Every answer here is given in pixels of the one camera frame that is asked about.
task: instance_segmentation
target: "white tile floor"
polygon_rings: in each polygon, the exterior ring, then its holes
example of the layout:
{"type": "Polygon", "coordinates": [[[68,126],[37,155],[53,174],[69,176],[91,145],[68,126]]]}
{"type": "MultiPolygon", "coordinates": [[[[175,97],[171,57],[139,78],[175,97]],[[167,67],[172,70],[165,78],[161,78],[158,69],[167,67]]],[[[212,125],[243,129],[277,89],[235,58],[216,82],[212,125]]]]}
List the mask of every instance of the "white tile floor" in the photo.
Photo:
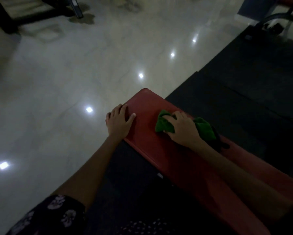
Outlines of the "white tile floor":
{"type": "MultiPolygon", "coordinates": [[[[13,1],[26,2],[2,0],[11,15],[26,13],[13,1]]],[[[78,1],[86,23],[0,30],[0,234],[100,146],[106,112],[142,88],[168,96],[246,27],[243,0],[78,1]]]]}

